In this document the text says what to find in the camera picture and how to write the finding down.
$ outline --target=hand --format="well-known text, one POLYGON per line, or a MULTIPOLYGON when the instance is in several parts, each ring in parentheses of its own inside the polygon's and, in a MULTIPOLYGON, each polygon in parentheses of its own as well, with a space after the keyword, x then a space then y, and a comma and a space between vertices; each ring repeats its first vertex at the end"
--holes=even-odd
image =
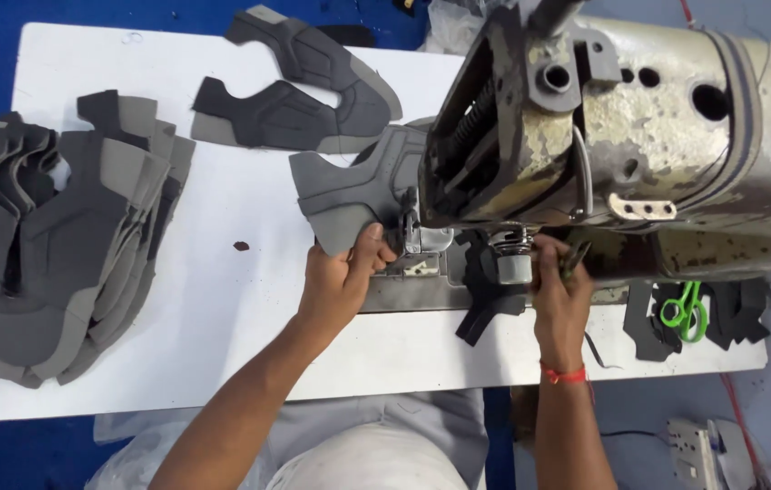
POLYGON ((292 323, 321 335, 324 347, 358 315, 370 276, 398 258, 382 236, 383 226, 373 223, 351 250, 331 257, 317 243, 309 249, 304 295, 292 323))
POLYGON ((556 372, 582 368, 582 342, 591 309, 594 281, 581 263, 566 282, 560 280, 558 257, 570 248, 547 235, 535 235, 540 249, 533 262, 533 307, 537 322, 533 333, 540 343, 540 361, 556 372))

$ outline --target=bolt hole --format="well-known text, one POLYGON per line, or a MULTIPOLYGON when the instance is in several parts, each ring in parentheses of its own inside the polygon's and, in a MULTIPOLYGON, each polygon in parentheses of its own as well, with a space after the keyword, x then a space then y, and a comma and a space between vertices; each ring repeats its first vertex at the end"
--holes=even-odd
POLYGON ((661 83, 661 75, 651 68, 643 68, 640 70, 640 83, 648 88, 653 88, 661 83))
POLYGON ((627 162, 624 162, 624 178, 630 179, 633 177, 633 173, 636 172, 638 166, 640 166, 640 162, 637 162, 636 159, 630 159, 627 162))
POLYGON ((564 90, 570 84, 570 73, 560 64, 545 69, 545 81, 556 90, 564 90))
POLYGON ((697 85, 691 94, 691 100, 697 112, 710 121, 720 121, 729 113, 727 96, 718 87, 697 85))

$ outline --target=worker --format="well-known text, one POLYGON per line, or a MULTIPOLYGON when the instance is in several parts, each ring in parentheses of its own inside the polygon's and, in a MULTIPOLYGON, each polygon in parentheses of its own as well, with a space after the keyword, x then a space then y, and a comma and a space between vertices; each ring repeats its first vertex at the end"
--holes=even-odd
MULTIPOLYGON (((475 490, 488 449, 481 389, 285 403, 358 314, 370 275, 396 259, 382 234, 374 223, 351 251, 331 257, 318 245, 309 250, 297 314, 195 417, 152 490, 235 490, 259 454, 274 467, 257 465, 266 480, 252 488, 475 490)), ((581 264, 563 283, 558 257, 568 248, 543 235, 535 242, 533 331, 543 367, 534 451, 539 488, 615 489, 581 355, 594 284, 581 264)))

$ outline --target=left hand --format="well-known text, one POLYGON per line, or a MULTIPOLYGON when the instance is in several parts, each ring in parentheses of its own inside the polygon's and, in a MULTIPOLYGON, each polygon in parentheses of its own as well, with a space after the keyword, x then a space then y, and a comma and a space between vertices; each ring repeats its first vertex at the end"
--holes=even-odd
POLYGON ((333 257, 316 243, 307 253, 304 295, 292 322, 312 328, 330 342, 358 315, 370 276, 397 258, 383 240, 379 223, 364 229, 351 250, 333 257))

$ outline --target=stack of shoe uppers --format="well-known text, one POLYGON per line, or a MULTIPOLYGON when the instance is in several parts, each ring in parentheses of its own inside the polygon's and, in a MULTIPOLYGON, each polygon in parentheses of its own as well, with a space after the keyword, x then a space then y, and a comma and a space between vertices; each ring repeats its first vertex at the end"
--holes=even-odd
POLYGON ((60 136, 0 116, 1 378, 73 381, 140 311, 195 150, 156 109, 87 95, 78 115, 95 129, 60 136), (61 161, 70 177, 59 192, 61 161))

